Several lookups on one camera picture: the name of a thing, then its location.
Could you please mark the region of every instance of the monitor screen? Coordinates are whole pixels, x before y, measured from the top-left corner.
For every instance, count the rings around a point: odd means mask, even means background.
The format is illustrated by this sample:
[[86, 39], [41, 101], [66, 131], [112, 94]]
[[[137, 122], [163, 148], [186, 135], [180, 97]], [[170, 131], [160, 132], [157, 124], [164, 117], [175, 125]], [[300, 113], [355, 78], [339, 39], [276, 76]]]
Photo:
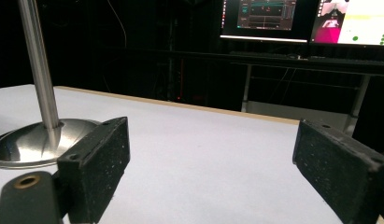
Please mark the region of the monitor screen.
[[221, 38], [306, 43], [317, 1], [224, 0]]
[[384, 0], [320, 0], [311, 43], [384, 46]]

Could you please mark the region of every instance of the metal rod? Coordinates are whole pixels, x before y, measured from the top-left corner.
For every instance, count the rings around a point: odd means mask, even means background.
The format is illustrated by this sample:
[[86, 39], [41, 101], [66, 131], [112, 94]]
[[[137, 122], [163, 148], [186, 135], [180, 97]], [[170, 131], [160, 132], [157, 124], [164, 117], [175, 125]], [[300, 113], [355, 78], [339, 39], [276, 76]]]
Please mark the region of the metal rod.
[[43, 124], [47, 129], [54, 129], [58, 127], [60, 122], [37, 12], [37, 3], [36, 0], [19, 0], [19, 7]]

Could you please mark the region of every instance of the white table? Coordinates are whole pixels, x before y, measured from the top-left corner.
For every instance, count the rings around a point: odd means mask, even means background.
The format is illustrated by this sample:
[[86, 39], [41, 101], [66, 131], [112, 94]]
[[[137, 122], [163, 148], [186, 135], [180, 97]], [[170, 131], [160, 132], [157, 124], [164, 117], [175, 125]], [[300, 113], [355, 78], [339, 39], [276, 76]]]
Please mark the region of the white table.
[[[60, 119], [129, 119], [131, 161], [100, 223], [341, 223], [292, 164], [297, 121], [54, 90]], [[33, 85], [0, 89], [0, 135], [39, 121]], [[0, 189], [31, 171], [0, 169]]]

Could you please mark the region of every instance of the metal base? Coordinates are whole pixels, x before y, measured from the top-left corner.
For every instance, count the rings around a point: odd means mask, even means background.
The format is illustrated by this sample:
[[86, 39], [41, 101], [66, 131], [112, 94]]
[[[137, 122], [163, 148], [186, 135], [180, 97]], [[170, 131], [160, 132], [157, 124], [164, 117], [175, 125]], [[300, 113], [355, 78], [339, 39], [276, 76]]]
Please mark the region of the metal base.
[[0, 168], [28, 169], [55, 164], [78, 140], [99, 122], [61, 119], [58, 128], [46, 129], [42, 122], [0, 136]]

